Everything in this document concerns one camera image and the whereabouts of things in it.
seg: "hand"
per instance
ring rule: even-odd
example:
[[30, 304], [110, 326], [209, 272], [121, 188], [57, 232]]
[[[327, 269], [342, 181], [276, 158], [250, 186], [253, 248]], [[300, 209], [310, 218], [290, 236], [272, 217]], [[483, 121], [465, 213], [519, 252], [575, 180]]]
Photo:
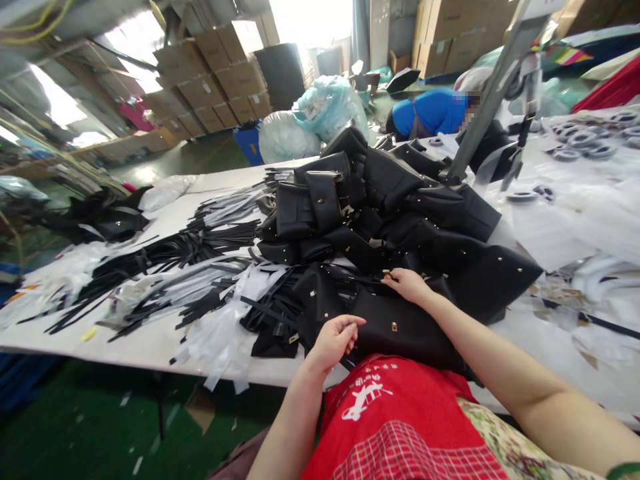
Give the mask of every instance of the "hand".
[[322, 326], [305, 363], [328, 375], [345, 353], [351, 353], [358, 340], [358, 325], [367, 321], [353, 315], [340, 315]]
[[382, 283], [396, 290], [405, 300], [422, 308], [425, 308], [425, 302], [434, 295], [423, 278], [413, 270], [393, 269], [390, 275], [393, 280], [385, 278]]

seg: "blue shirt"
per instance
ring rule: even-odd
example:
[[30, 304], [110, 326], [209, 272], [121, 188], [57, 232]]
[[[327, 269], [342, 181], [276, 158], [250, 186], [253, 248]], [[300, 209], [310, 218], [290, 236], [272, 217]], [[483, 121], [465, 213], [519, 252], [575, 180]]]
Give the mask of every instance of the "blue shirt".
[[[418, 95], [415, 98], [415, 111], [430, 134], [456, 133], [467, 114], [468, 104], [465, 92], [439, 88]], [[410, 136], [415, 116], [411, 99], [396, 103], [392, 112], [398, 132]]]

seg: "window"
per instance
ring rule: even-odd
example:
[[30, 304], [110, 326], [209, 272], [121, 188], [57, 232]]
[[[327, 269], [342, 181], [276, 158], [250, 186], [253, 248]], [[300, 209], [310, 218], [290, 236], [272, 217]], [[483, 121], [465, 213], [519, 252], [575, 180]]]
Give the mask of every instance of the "window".
[[[165, 33], [153, 16], [153, 12], [146, 10], [106, 32], [105, 37], [118, 52], [157, 65], [158, 60], [153, 56], [153, 52], [161, 45]], [[130, 74], [136, 77], [136, 81], [145, 93], [162, 90], [156, 81], [157, 73], [140, 68], [126, 60], [121, 59], [120, 62]]]
[[70, 123], [87, 118], [84, 112], [78, 108], [78, 102], [62, 90], [56, 82], [51, 80], [51, 77], [40, 67], [29, 64], [29, 68], [31, 68], [31, 71], [42, 85], [45, 95], [51, 103], [49, 112], [51, 120], [61, 127], [66, 127]]

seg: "white plastic bag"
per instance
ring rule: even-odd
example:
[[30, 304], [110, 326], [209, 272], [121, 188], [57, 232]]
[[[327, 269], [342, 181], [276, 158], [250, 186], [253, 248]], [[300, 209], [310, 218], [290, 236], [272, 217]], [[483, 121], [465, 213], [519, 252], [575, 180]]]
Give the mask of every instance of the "white plastic bag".
[[290, 111], [269, 114], [259, 132], [260, 155], [265, 163], [278, 163], [320, 154], [320, 138], [298, 125]]
[[196, 175], [172, 175], [158, 180], [142, 196], [138, 208], [147, 212], [160, 210], [182, 197], [195, 179]]
[[32, 200], [49, 200], [49, 197], [38, 190], [29, 180], [10, 175], [0, 176], [0, 193], [17, 198]]

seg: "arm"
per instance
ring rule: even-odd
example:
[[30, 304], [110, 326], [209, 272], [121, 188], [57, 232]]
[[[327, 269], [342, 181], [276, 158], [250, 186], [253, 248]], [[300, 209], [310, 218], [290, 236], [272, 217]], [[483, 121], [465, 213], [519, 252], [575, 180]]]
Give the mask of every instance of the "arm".
[[311, 456], [322, 403], [322, 384], [358, 338], [365, 321], [340, 315], [324, 324], [293, 376], [280, 411], [253, 462], [248, 480], [298, 479]]
[[527, 436], [555, 460], [605, 476], [640, 461], [640, 439], [598, 404], [534, 358], [434, 293], [410, 270], [384, 284], [422, 307], [462, 358], [513, 415]]

